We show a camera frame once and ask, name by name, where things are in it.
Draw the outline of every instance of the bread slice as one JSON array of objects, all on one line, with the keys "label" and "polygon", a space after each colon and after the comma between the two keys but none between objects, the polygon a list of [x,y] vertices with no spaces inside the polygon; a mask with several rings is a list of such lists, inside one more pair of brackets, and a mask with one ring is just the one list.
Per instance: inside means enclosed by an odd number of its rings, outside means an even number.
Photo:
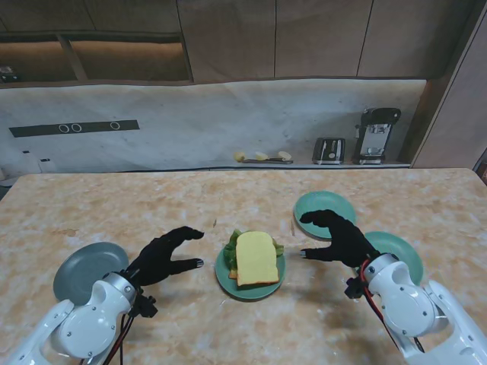
[{"label": "bread slice", "polygon": [[236,279],[237,278],[237,270],[230,270],[228,273],[228,278],[229,279]]},{"label": "bread slice", "polygon": [[237,238],[237,285],[279,282],[275,247],[265,232],[246,232]]}]

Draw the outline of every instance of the cabinet door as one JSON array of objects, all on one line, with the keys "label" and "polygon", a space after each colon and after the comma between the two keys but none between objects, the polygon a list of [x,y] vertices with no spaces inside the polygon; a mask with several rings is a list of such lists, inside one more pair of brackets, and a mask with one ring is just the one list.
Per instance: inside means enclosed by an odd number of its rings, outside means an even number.
[{"label": "cabinet door", "polygon": [[8,31],[93,30],[83,0],[0,0]]},{"label": "cabinet door", "polygon": [[178,0],[195,82],[274,76],[275,0]]},{"label": "cabinet door", "polygon": [[176,0],[85,0],[97,30],[180,32]]},{"label": "cabinet door", "polygon": [[358,76],[440,77],[475,0],[374,0]]},{"label": "cabinet door", "polygon": [[414,162],[416,168],[474,168],[487,147],[487,18],[476,32]]},{"label": "cabinet door", "polygon": [[277,0],[275,76],[356,76],[372,0]]}]

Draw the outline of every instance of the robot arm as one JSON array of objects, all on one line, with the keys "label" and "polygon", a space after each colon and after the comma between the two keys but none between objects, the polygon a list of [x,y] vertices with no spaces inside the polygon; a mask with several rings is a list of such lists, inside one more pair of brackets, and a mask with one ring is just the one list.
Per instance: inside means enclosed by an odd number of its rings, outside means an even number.
[{"label": "robot arm", "polygon": [[[350,298],[365,294],[369,303],[372,294],[380,297],[382,312],[377,309],[377,314],[409,365],[487,365],[487,339],[445,287],[435,281],[424,288],[414,285],[404,262],[381,255],[352,222],[333,211],[307,212],[301,223],[328,227],[332,236],[330,247],[304,249],[303,257],[361,268],[358,278],[347,281],[345,294]],[[440,332],[448,324],[453,334],[428,352],[411,341]]]},{"label": "robot arm", "polygon": [[70,300],[56,304],[37,324],[7,364],[48,365],[42,347],[48,339],[60,354],[103,363],[116,335],[116,319],[130,311],[135,287],[123,276],[110,273],[93,284],[91,298],[84,306]]},{"label": "robot arm", "polygon": [[[404,262],[381,255],[364,268],[368,290],[381,299],[384,325],[410,365],[487,364],[487,338],[443,285],[414,285]],[[428,352],[410,338],[440,332],[453,334]]]},{"label": "robot arm", "polygon": [[[85,305],[75,307],[70,300],[56,304],[10,355],[6,364],[49,365],[42,353],[48,339],[60,354],[90,359],[90,365],[108,364],[133,319],[138,314],[153,317],[158,311],[154,306],[155,299],[144,297],[141,287],[203,266],[201,259],[170,260],[181,243],[198,240],[203,234],[190,227],[180,227],[153,239],[126,270],[109,273],[95,281],[91,298]],[[114,342],[117,317],[127,313],[128,324],[121,328]]]}]

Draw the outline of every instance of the sandwich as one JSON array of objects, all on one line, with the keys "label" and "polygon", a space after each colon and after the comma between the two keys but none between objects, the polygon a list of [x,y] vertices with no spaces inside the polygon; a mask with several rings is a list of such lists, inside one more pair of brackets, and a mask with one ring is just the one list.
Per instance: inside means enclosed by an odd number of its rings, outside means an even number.
[{"label": "sandwich", "polygon": [[238,286],[279,282],[276,257],[283,253],[284,246],[267,233],[239,230],[233,232],[223,251],[228,277],[237,279]]}]

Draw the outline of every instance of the table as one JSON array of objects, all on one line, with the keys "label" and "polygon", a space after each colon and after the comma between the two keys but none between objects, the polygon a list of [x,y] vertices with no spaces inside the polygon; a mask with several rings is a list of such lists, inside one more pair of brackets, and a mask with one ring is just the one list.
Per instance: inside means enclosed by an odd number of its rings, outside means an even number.
[{"label": "table", "polygon": [[[298,198],[321,189],[354,205],[363,232],[410,242],[424,280],[445,284],[487,332],[487,188],[472,171],[46,174],[21,177],[0,202],[0,362],[55,304],[54,275],[75,250],[109,241],[134,259],[152,238],[186,224],[205,236],[174,258],[200,257],[205,266],[147,288],[159,313],[134,321],[126,363],[403,363],[364,298],[343,293],[350,269],[298,255],[327,244],[292,219]],[[286,278],[265,300],[241,303],[217,284],[215,259],[234,228],[263,230],[285,245]]]}]

